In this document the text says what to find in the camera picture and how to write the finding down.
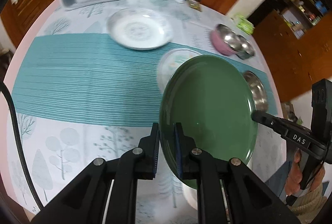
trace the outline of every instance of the blue cloth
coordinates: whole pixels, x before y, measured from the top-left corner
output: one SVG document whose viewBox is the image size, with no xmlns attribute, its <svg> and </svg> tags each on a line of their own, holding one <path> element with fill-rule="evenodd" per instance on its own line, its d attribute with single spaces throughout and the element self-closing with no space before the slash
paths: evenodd
<svg viewBox="0 0 332 224">
<path fill-rule="evenodd" d="M 131 50 L 117 44 L 108 34 L 36 37 L 12 91 L 16 111 L 66 122 L 150 127 L 158 122 L 162 100 L 157 84 L 159 61 L 166 52 L 184 47 L 188 48 L 168 43 L 155 50 Z M 254 72 L 267 91 L 268 112 L 277 114 L 265 73 L 219 57 L 240 72 Z"/>
</svg>

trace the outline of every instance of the wooden cabinet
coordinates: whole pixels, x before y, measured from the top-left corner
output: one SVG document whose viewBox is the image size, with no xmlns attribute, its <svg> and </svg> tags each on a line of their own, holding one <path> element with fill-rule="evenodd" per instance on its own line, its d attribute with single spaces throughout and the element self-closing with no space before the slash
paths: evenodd
<svg viewBox="0 0 332 224">
<path fill-rule="evenodd" d="M 269 66 L 281 102 L 310 90 L 309 64 L 298 50 L 294 33 L 276 11 L 257 25 L 253 37 Z"/>
<path fill-rule="evenodd" d="M 332 12 L 300 39 L 283 18 L 272 11 L 256 26 L 253 37 L 270 68 L 281 102 L 311 90 L 332 77 Z"/>
<path fill-rule="evenodd" d="M 12 4 L 9 0 L 0 17 L 14 46 L 18 47 L 26 32 L 39 15 L 54 0 L 18 0 Z"/>
<path fill-rule="evenodd" d="M 296 46 L 309 66 L 312 82 L 332 77 L 332 12 L 311 28 Z"/>
</svg>

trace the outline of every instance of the screw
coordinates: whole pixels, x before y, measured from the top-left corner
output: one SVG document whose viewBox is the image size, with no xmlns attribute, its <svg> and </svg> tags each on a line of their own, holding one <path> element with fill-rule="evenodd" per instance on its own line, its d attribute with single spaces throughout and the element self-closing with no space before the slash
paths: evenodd
<svg viewBox="0 0 332 224">
<path fill-rule="evenodd" d="M 200 155 L 202 153 L 202 150 L 199 148 L 194 148 L 192 149 L 191 153 L 194 155 Z"/>
<path fill-rule="evenodd" d="M 143 152 L 143 149 L 140 147 L 136 147 L 132 150 L 134 154 L 141 154 Z"/>
<path fill-rule="evenodd" d="M 241 164 L 241 160 L 237 159 L 237 158 L 233 158 L 230 160 L 230 162 L 234 165 L 234 166 L 238 166 Z"/>
<path fill-rule="evenodd" d="M 101 164 L 103 164 L 104 160 L 102 158 L 96 158 L 93 163 L 96 165 L 96 166 L 100 166 Z"/>
</svg>

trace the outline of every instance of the metal bowl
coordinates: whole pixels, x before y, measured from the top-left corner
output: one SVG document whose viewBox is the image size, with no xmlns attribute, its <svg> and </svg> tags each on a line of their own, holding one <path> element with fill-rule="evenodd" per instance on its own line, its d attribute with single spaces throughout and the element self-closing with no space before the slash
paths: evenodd
<svg viewBox="0 0 332 224">
<path fill-rule="evenodd" d="M 216 27 L 217 32 L 221 39 L 235 52 L 242 50 L 242 45 L 237 37 L 237 34 L 233 32 L 229 27 L 223 24 L 218 24 Z"/>
<path fill-rule="evenodd" d="M 249 41 L 247 39 L 245 39 L 245 37 L 243 37 L 242 35 L 237 35 L 237 37 L 242 46 L 242 50 L 240 50 L 236 55 L 239 58 L 241 58 L 242 60 L 245 60 L 245 59 L 248 59 L 248 58 L 254 56 L 255 50 L 253 49 L 253 47 L 251 46 Z"/>
<path fill-rule="evenodd" d="M 248 83 L 251 90 L 252 97 L 255 102 L 256 110 L 266 112 L 268 110 L 268 96 L 264 89 L 261 80 L 251 71 L 246 71 L 243 73 L 243 77 Z"/>
</svg>

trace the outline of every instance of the white plate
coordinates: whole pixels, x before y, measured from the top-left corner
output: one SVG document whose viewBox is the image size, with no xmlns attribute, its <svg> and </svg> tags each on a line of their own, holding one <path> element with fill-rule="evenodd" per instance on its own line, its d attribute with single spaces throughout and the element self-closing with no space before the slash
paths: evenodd
<svg viewBox="0 0 332 224">
<path fill-rule="evenodd" d="M 107 19 L 106 26 L 115 41 L 135 50 L 156 49 L 173 37 L 167 19 L 150 9 L 122 9 Z"/>
<path fill-rule="evenodd" d="M 161 93 L 164 93 L 168 81 L 180 65 L 199 55 L 201 54 L 190 49 L 174 49 L 167 52 L 158 65 L 157 81 Z"/>
</svg>

